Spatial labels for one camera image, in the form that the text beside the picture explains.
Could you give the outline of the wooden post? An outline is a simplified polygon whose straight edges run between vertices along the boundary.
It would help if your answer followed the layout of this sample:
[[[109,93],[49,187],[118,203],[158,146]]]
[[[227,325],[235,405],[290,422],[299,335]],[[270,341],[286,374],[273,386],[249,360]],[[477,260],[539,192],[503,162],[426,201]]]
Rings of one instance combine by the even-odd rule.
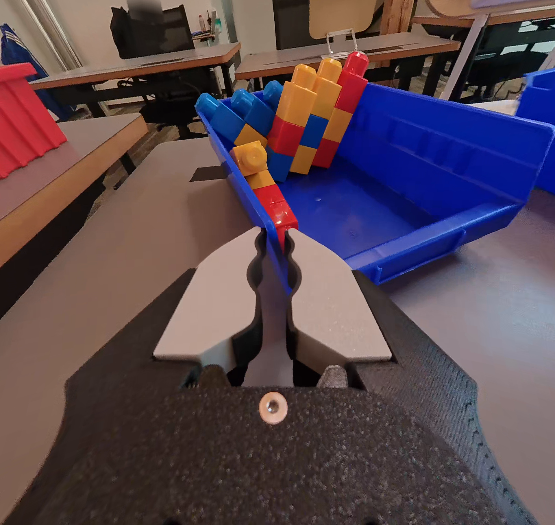
[[[380,35],[407,32],[417,0],[384,0]]]

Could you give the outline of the row of mega block towers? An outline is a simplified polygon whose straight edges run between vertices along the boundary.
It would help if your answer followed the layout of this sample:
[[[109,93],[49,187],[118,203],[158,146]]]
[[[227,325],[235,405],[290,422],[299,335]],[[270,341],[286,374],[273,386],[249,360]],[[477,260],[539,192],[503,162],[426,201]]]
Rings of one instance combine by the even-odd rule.
[[[368,84],[368,56],[298,64],[289,81],[270,81],[261,96],[239,89],[231,100],[202,93],[197,113],[230,148],[243,176],[269,170],[274,181],[329,168]]]

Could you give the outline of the blue jacket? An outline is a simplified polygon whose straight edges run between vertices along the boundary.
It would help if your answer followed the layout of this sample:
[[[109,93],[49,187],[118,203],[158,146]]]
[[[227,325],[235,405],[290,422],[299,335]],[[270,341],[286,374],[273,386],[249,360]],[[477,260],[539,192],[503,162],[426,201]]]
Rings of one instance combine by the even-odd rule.
[[[31,51],[27,49],[26,45],[7,23],[1,25],[1,61],[4,65],[31,63],[36,74],[27,77],[28,82],[49,76]],[[38,90],[36,94],[43,102],[43,105],[45,105],[45,107],[60,121],[65,121],[73,115],[74,110],[72,106],[60,104],[48,91]]]

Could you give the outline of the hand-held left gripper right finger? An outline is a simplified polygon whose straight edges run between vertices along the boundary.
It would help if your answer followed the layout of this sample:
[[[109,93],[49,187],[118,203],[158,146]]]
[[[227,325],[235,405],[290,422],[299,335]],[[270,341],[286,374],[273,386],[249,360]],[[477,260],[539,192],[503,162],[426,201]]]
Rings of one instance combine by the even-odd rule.
[[[392,351],[350,266],[296,229],[286,231],[285,255],[286,343],[293,362],[318,375],[329,366],[390,362]]]

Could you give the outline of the black tape piece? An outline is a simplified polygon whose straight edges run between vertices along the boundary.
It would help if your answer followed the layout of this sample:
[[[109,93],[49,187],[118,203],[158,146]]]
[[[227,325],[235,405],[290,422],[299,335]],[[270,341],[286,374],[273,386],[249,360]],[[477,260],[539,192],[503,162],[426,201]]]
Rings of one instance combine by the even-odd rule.
[[[221,165],[198,167],[190,178],[190,182],[205,182],[227,179],[228,171]]]

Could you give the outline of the red plastic bin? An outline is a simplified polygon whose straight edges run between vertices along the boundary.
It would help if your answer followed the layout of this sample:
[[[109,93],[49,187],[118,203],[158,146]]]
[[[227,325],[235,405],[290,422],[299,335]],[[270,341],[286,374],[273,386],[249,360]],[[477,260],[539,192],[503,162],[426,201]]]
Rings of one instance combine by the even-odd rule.
[[[67,141],[26,79],[35,74],[28,62],[1,66],[1,179]]]

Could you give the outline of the wooden-edged desk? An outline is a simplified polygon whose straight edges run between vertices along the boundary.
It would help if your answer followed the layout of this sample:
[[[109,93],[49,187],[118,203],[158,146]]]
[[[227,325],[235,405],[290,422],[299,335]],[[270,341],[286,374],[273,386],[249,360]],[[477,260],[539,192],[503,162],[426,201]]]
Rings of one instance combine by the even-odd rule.
[[[138,113],[80,119],[67,141],[1,180],[1,265],[66,209],[148,132]]]
[[[411,23],[422,25],[429,35],[462,44],[468,36],[472,19],[414,16]],[[503,84],[538,70],[546,61],[547,53],[533,49],[536,45],[545,48],[548,43],[554,43],[554,8],[493,15],[481,33],[463,70],[465,81],[462,84],[457,82],[451,100],[464,104],[492,101]],[[503,54],[509,47],[523,46],[524,50]],[[422,91],[424,95],[434,96],[440,77],[450,77],[451,66],[454,66],[461,49],[462,46],[454,54],[433,56]],[[462,97],[468,87],[475,87],[475,91]]]
[[[397,87],[405,91],[410,89],[412,78],[421,75],[427,57],[437,59],[443,54],[457,52],[461,45],[459,41],[409,32],[363,37],[358,39],[357,44],[370,63],[389,62],[389,66],[366,72],[370,82],[398,80]],[[274,79],[292,74],[299,63],[316,69],[322,57],[328,54],[327,45],[321,43],[246,55],[236,68],[235,77],[238,80]]]
[[[197,87],[184,74],[191,70],[220,68],[226,94],[231,96],[233,85],[229,69],[240,49],[241,43],[228,43],[135,57],[103,69],[80,67],[64,71],[34,80],[30,85],[35,91],[50,92],[61,104],[86,105],[93,118],[108,115],[103,102],[193,91]]]

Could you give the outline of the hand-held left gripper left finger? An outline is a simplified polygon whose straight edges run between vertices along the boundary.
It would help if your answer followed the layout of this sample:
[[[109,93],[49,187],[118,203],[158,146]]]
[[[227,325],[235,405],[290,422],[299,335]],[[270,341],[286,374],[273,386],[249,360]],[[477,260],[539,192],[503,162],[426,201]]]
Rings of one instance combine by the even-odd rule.
[[[193,271],[153,357],[217,364],[226,372],[247,367],[262,346],[258,288],[267,233],[255,226],[222,245]]]

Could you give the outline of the blue plastic bin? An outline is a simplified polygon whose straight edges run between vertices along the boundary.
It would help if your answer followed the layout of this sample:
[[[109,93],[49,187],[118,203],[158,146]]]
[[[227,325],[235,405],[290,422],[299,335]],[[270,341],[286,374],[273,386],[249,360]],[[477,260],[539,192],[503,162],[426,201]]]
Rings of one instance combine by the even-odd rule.
[[[515,115],[554,126],[554,69],[526,75],[526,87]],[[536,187],[554,195],[554,141],[538,174]]]
[[[370,83],[328,169],[279,186],[299,229],[380,285],[514,219],[554,126]]]

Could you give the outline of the yellow mega block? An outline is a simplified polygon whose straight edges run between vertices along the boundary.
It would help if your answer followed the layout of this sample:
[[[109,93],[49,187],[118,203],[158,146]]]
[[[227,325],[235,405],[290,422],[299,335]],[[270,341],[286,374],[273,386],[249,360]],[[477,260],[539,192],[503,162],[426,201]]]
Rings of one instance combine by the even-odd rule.
[[[253,190],[276,185],[276,182],[271,176],[269,170],[262,170],[260,172],[249,174],[244,177],[246,179],[246,182]]]

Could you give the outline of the wooden board document stand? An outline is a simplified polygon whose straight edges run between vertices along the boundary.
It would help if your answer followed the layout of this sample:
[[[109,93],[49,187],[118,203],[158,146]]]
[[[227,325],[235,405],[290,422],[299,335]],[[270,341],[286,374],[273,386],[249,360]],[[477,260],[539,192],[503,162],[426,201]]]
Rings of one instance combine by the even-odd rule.
[[[377,0],[309,0],[309,33],[326,40],[321,59],[345,59],[359,51],[356,34],[371,26]]]

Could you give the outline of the black upright panel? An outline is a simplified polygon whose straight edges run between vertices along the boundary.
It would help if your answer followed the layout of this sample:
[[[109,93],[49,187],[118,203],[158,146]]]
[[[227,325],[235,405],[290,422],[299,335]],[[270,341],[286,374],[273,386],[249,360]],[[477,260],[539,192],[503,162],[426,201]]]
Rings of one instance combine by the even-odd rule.
[[[310,0],[272,0],[277,50],[315,44],[309,33]]]

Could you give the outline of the red mega block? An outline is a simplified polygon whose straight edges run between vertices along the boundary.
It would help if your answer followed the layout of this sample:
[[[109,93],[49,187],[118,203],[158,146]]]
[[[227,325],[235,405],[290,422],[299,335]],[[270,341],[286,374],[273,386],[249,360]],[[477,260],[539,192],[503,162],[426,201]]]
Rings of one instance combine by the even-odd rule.
[[[299,229],[293,210],[276,184],[255,188],[253,192],[274,223],[281,251],[285,253],[285,232]]]

